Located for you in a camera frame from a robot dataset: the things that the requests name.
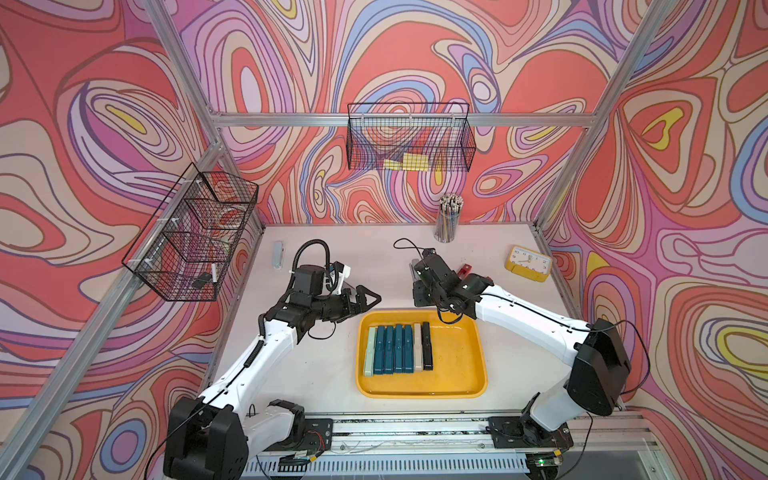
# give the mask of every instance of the yellow alarm clock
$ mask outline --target yellow alarm clock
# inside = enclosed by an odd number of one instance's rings
[[[509,253],[505,266],[507,270],[517,273],[519,276],[543,282],[549,276],[552,258],[515,245],[512,247],[512,252]]]

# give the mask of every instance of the cable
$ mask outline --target cable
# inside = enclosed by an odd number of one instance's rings
[[[290,290],[290,288],[289,288],[289,289],[288,289],[288,290],[286,290],[286,292],[283,294],[283,297],[288,297],[288,295],[290,295],[290,292],[291,292],[291,290]],[[257,320],[257,321],[258,321],[258,324],[259,324],[259,335],[260,335],[260,336],[262,336],[263,338],[266,338],[266,327],[264,326],[264,317],[265,317],[265,316],[266,316],[266,314],[265,314],[265,313],[262,313],[261,315],[259,315],[259,318],[258,318],[258,320]],[[180,429],[181,427],[183,427],[184,425],[186,425],[186,424],[187,424],[187,422],[189,422],[191,419],[193,419],[195,415],[197,415],[198,413],[202,412],[202,411],[203,411],[203,409],[204,409],[205,407],[209,406],[211,403],[213,403],[213,402],[214,402],[214,400],[215,400],[215,399],[219,398],[219,396],[220,396],[222,393],[226,392],[226,391],[227,391],[227,389],[230,387],[230,385],[232,385],[232,383],[233,383],[235,380],[237,380],[237,377],[239,377],[239,376],[240,376],[240,374],[241,374],[241,373],[242,373],[242,372],[243,372],[243,371],[244,371],[246,368],[248,368],[248,367],[250,367],[250,366],[251,366],[251,364],[253,363],[253,361],[254,361],[254,360],[255,360],[255,358],[257,357],[257,355],[259,355],[259,352],[261,351],[262,347],[264,347],[264,340],[259,340],[259,342],[257,342],[256,346],[253,348],[253,351],[252,351],[252,352],[250,353],[250,355],[248,356],[248,359],[247,359],[247,360],[246,360],[246,361],[243,363],[243,366],[240,368],[240,371],[238,371],[238,372],[235,374],[235,376],[234,376],[234,377],[232,377],[232,379],[231,379],[229,382],[227,382],[227,384],[224,386],[224,388],[223,388],[223,389],[221,389],[221,390],[220,390],[220,391],[219,391],[219,392],[218,392],[218,393],[217,393],[217,394],[216,394],[216,395],[215,395],[215,396],[214,396],[214,397],[213,397],[211,400],[209,400],[207,403],[204,403],[204,404],[203,404],[203,405],[202,405],[202,406],[201,406],[199,409],[197,409],[195,412],[193,412],[193,413],[192,413],[192,415],[189,415],[189,416],[188,416],[188,417],[187,417],[187,418],[186,418],[186,419],[185,419],[185,420],[184,420],[182,423],[180,423],[180,424],[179,424],[179,426],[178,426],[178,427],[176,427],[176,428],[175,428],[175,429],[174,429],[174,430],[173,430],[171,433],[169,433],[168,435],[166,435],[166,436],[165,436],[165,439],[163,439],[163,441],[162,441],[162,442],[160,442],[160,444],[157,446],[157,448],[154,450],[154,452],[152,452],[152,454],[151,454],[151,455],[149,455],[149,459],[147,460],[147,464],[144,466],[144,480],[147,480],[147,477],[149,476],[149,467],[150,467],[150,465],[152,464],[152,459],[154,458],[154,456],[155,456],[155,455],[157,455],[157,453],[160,451],[160,449],[162,448],[162,446],[163,446],[163,445],[165,445],[165,443],[168,441],[168,439],[169,439],[169,438],[170,438],[170,437],[171,437],[171,436],[172,436],[174,433],[176,433],[176,431],[178,431],[178,429]]]
[[[337,323],[333,322],[333,331],[328,336],[322,336],[322,337],[320,337],[320,336],[313,336],[312,333],[309,332],[309,330],[306,332],[306,334],[309,336],[310,339],[328,340],[329,338],[331,338],[333,336],[334,333],[336,333],[336,325],[337,325]]]
[[[441,311],[441,310],[440,310],[440,307],[439,307],[439,306],[437,306],[437,305],[435,305],[435,308],[437,309],[437,317],[438,317],[438,318],[440,319],[440,321],[441,321],[441,322],[443,322],[445,325],[453,325],[454,323],[458,323],[458,321],[459,321],[459,320],[461,320],[462,318],[464,318],[464,313],[462,313],[461,315],[459,315],[459,316],[458,316],[458,318],[457,318],[457,319],[453,320],[452,322],[446,322],[445,320],[443,320],[443,319],[442,319],[442,315],[440,315],[440,311]]]
[[[160,444],[157,446],[157,448],[154,450],[154,452],[152,452],[152,454],[149,455],[149,459],[147,460],[147,464],[144,466],[144,480],[147,480],[147,477],[149,476],[149,467],[150,467],[150,465],[152,465],[152,459],[154,458],[155,455],[157,455],[157,453],[160,451],[160,449],[163,447],[163,445],[165,445],[165,442],[167,442],[168,439],[174,433],[176,433],[178,431],[178,429],[180,429],[181,427],[186,425],[187,422],[189,422],[191,419],[193,419],[198,413],[202,412],[205,407],[209,406],[211,403],[214,402],[215,399],[219,398],[219,396],[222,393],[227,391],[227,388],[230,385],[232,385],[232,382],[234,382],[237,379],[237,377],[243,372],[243,370],[245,370],[245,368],[246,368],[245,366],[243,368],[241,368],[240,371],[234,377],[232,377],[232,379],[224,386],[224,388],[221,389],[216,395],[214,395],[214,397],[211,400],[209,400],[207,403],[204,403],[199,409],[195,410],[195,412],[193,412],[192,415],[189,415],[182,423],[180,423],[179,426],[176,427],[171,433],[166,435],[165,439],[163,439],[163,441],[160,442]]]
[[[301,254],[304,253],[304,250],[306,250],[307,247],[311,245],[321,245],[323,246],[323,249],[326,251],[326,275],[328,276],[328,279],[326,280],[326,287],[328,288],[328,291],[332,292],[336,289],[336,287],[339,285],[339,272],[334,270],[334,278],[333,278],[333,284],[330,282],[331,278],[331,250],[328,248],[328,243],[325,243],[325,241],[316,238],[314,240],[309,240],[307,242],[304,242],[304,245],[299,247],[299,249],[296,251],[296,256],[293,258],[293,265],[291,266],[291,272],[295,272],[296,269],[299,267],[299,258],[301,257]],[[294,277],[293,274],[291,275],[291,280],[288,283],[288,289],[293,288],[293,281]]]
[[[584,437],[584,444],[581,447],[581,453],[578,455],[578,458],[576,459],[576,463],[574,463],[574,466],[570,467],[563,475],[560,475],[555,480],[560,480],[561,478],[565,477],[567,474],[573,472],[573,469],[576,468],[578,463],[581,461],[581,457],[584,456],[584,450],[587,449],[587,440],[589,440],[589,432],[592,431],[592,424],[594,423],[594,417],[590,412],[587,412],[587,415],[589,415],[589,430],[587,430],[587,436]]]
[[[624,391],[621,393],[621,395],[624,395],[624,394],[627,394],[627,393],[632,393],[632,392],[635,392],[635,391],[636,391],[636,390],[638,390],[638,389],[639,389],[641,386],[643,386],[643,384],[645,383],[645,381],[646,381],[646,380],[648,380],[648,377],[650,376],[650,355],[648,354],[648,349],[647,349],[647,348],[645,348],[645,342],[643,341],[643,337],[640,335],[640,331],[637,329],[637,326],[635,326],[635,324],[634,324],[634,323],[632,323],[632,322],[627,322],[627,323],[629,323],[630,325],[632,325],[632,328],[634,328],[634,332],[637,334],[637,338],[640,340],[640,345],[643,347],[643,352],[645,353],[645,361],[646,361],[646,363],[648,364],[648,370],[646,370],[646,371],[645,371],[645,376],[644,376],[644,377],[643,377],[643,379],[640,381],[640,383],[638,383],[638,384],[637,384],[637,386],[636,386],[636,387],[634,387],[633,389],[624,390]]]
[[[510,435],[508,433],[502,432],[499,429],[494,429],[490,425],[487,425],[485,427],[485,431],[487,433],[495,432],[496,435],[501,435],[502,437],[507,437],[508,439],[517,439],[517,440],[522,440],[523,439],[523,435]]]
[[[320,435],[318,432],[315,432],[314,430],[307,430],[306,432],[314,433],[315,435],[317,435],[317,438],[320,439],[320,448],[317,449],[317,451],[315,452],[315,456],[317,457],[322,455],[322,453],[326,451],[326,441],[323,440],[323,436]]]
[[[267,475],[266,472],[264,471],[264,467],[261,466],[261,460],[259,460],[259,456],[258,455],[256,455],[256,463],[259,464],[259,470],[261,470],[261,472],[264,474],[264,476],[267,478],[267,480],[272,480],[272,477]]]
[[[412,245],[412,247],[398,247],[398,246],[397,246],[397,243],[398,243],[400,240],[405,240],[406,242],[410,243],[410,244]],[[421,257],[421,259],[422,259],[422,260],[424,260],[424,255],[422,254],[422,252],[423,252],[424,250],[426,250],[426,248],[424,248],[424,247],[417,247],[417,246],[416,246],[416,244],[415,244],[415,243],[413,243],[413,242],[411,241],[411,239],[409,239],[409,238],[405,238],[405,237],[403,237],[403,238],[399,238],[399,239],[395,240],[395,243],[393,243],[393,244],[392,244],[392,246],[393,246],[394,248],[396,248],[397,250],[407,250],[407,249],[409,249],[409,248],[415,248],[415,249],[416,249],[416,251],[417,251],[417,252],[419,252],[419,257]]]
[[[563,322],[559,322],[556,319],[553,319],[553,318],[551,318],[549,316],[543,315],[543,314],[541,314],[541,312],[537,312],[536,310],[533,310],[533,309],[523,305],[522,303],[515,303],[514,301],[510,300],[509,298],[506,298],[506,297],[503,297],[503,296],[499,296],[499,295],[495,295],[494,293],[479,293],[478,295],[475,295],[472,298],[475,298],[476,296],[494,296],[496,298],[499,298],[499,299],[502,299],[502,300],[506,300],[509,303],[511,303],[512,305],[520,306],[522,308],[525,308],[526,310],[530,310],[530,311],[532,311],[534,313],[537,313],[537,314],[543,316],[547,320],[555,322],[555,323],[557,323],[560,326],[564,326],[565,328],[570,329],[570,330],[574,330],[576,332],[586,332],[586,333],[607,332],[610,329],[614,329],[614,328],[618,327],[622,323],[629,323],[630,325],[632,325],[632,328],[634,329],[634,332],[637,335],[637,339],[640,340],[640,345],[643,347],[643,353],[645,353],[645,359],[646,359],[646,362],[648,364],[648,370],[646,370],[645,376],[640,381],[640,383],[637,384],[636,387],[634,387],[632,389],[629,389],[629,390],[625,390],[620,395],[625,395],[627,393],[632,393],[632,392],[638,390],[641,386],[643,386],[645,381],[648,380],[648,377],[650,376],[650,354],[648,353],[648,348],[645,346],[645,342],[643,341],[643,336],[640,334],[640,330],[638,330],[637,326],[634,323],[630,322],[629,320],[626,320],[626,319],[619,320],[618,322],[616,322],[616,323],[612,324],[611,326],[609,326],[607,328],[604,328],[604,329],[578,329],[578,328],[574,328],[574,327],[572,327],[570,325],[567,325],[567,324],[565,324]]]

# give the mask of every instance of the wall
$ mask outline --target wall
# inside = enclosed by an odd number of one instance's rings
[[[430,222],[448,192],[465,198],[462,221],[532,221],[581,131],[477,128],[484,144],[468,173],[420,173],[350,170],[346,128],[229,130],[240,170],[260,184],[264,223]]]
[[[767,78],[765,2],[681,1],[546,230],[681,478],[768,478]]]
[[[0,441],[206,147],[140,2],[0,0]],[[254,240],[217,303],[139,291],[25,478],[138,477],[199,388]]]
[[[465,99],[476,112],[593,111],[647,6],[367,0],[169,2],[212,108],[346,112],[354,101]],[[531,221],[577,128],[478,128],[469,174],[345,166],[345,128],[232,128],[267,223],[422,222],[450,191],[463,221]]]

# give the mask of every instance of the blue block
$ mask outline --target blue block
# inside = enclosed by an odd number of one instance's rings
[[[413,373],[413,327],[406,325],[402,339],[402,369],[405,373]]]
[[[386,327],[386,338],[384,339],[384,373],[395,372],[395,327]]]
[[[384,373],[384,326],[376,327],[376,350],[373,353],[373,375]]]
[[[402,373],[402,325],[395,326],[395,373]]]

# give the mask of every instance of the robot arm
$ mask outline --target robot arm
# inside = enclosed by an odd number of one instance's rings
[[[309,245],[326,249],[326,267],[298,266]],[[259,316],[259,335],[240,358],[196,399],[182,398],[170,411],[163,472],[184,480],[239,478],[247,460],[279,443],[298,445],[304,436],[304,409],[275,400],[261,413],[250,415],[256,398],[273,367],[301,342],[320,319],[340,323],[364,313],[381,296],[358,286],[355,301],[345,284],[350,268],[329,260],[321,240],[299,248],[286,292]],[[323,279],[329,293],[323,295]],[[374,298],[369,303],[368,297]]]
[[[536,394],[523,410],[523,436],[540,445],[551,432],[584,411],[613,412],[630,372],[630,363],[615,325],[569,319],[512,295],[474,273],[464,279],[432,249],[413,265],[416,306],[463,314],[495,323],[531,340],[571,367],[571,373],[548,391]]]

